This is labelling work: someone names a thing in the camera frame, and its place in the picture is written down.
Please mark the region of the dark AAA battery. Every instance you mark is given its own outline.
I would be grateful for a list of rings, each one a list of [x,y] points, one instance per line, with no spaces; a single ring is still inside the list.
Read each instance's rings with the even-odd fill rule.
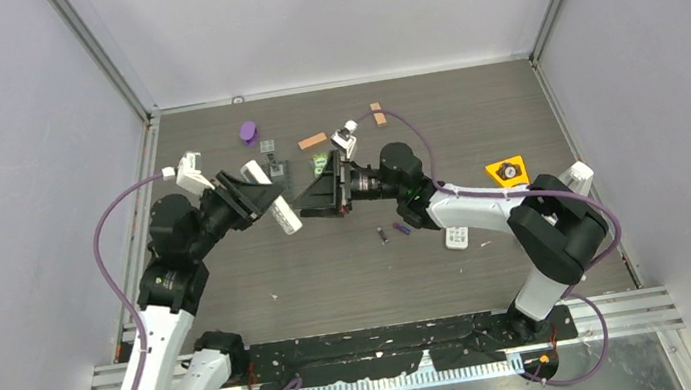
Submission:
[[[381,227],[377,226],[376,231],[378,233],[379,238],[382,241],[382,244],[389,243],[389,238],[387,238],[386,233],[383,231],[383,229]]]

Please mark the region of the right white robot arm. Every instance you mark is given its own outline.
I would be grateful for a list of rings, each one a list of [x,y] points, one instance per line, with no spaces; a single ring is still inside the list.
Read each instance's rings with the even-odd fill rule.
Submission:
[[[297,196],[301,217],[336,218],[355,201],[394,200],[402,221],[416,229],[465,227],[513,235],[532,270],[507,311],[510,332],[541,339],[550,313],[593,264],[609,225],[592,202],[557,177],[540,174],[509,191],[459,188],[425,174],[402,142],[382,147],[378,167],[365,167],[332,150],[321,175]]]

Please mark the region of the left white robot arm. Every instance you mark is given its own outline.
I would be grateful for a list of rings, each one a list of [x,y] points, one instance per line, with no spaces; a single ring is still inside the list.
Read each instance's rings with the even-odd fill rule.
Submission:
[[[120,390],[219,390],[249,374],[249,354],[239,334],[205,332],[196,341],[189,369],[174,379],[178,355],[200,306],[209,273],[205,257],[230,230],[245,231],[270,210],[289,214],[283,186],[256,161],[239,176],[220,172],[208,180],[181,176],[186,193],[155,202],[149,213],[151,257],[139,283],[135,341]],[[197,195],[192,205],[186,194]]]

